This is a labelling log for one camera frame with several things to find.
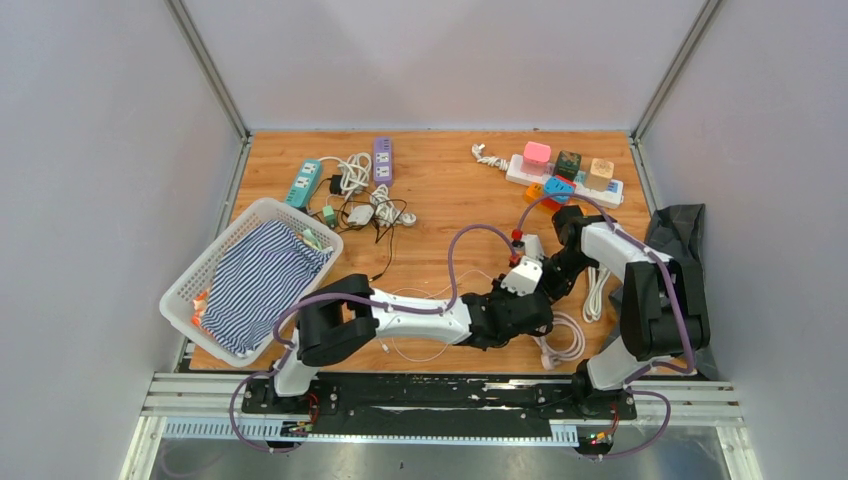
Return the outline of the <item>green cube adapter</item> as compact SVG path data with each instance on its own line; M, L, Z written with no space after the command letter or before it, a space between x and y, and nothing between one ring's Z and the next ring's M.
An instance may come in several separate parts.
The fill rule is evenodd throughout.
M338 226L338 218L336 211L330 205L325 205L321 210L322 216L324 218L325 224L331 228L335 229Z

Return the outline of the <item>purple power strip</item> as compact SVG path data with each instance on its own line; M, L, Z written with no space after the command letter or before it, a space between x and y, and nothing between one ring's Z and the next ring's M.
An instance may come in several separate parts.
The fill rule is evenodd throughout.
M390 188L394 183L393 148L388 136L378 136L373 143L372 179L376 186Z

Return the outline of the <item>black power adapter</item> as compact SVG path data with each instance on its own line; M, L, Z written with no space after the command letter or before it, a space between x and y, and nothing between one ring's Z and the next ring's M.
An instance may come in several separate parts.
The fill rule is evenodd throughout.
M346 195L343 175L334 174L329 178L329 192L336 196Z

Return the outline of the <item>teal power strip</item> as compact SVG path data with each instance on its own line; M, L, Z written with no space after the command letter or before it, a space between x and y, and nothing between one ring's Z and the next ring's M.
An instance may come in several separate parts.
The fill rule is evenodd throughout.
M308 208L309 201L319 184L322 176L322 162L306 159L298 170L284 203L302 211Z

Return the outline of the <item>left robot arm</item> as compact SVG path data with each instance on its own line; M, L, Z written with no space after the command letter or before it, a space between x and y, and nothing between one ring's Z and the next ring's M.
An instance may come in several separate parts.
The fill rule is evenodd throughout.
M317 372L338 364L375 339L417 338L480 350L501 348L520 335L542 336L553 326L549 299L534 288L453 299L403 297L348 275L285 309L272 328L285 353L275 363L268 400L283 413L298 411Z

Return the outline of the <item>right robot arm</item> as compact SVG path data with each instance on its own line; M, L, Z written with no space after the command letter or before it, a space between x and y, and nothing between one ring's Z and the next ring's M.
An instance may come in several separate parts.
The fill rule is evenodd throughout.
M575 411L598 416L654 367L693 373L695 352L710 341L702 267L655 250L609 216L587 216L576 205L560 208L552 224L562 248L544 260L540 281L551 302L569 295L589 267L604 266L622 283L619 336L579 364L569 396Z

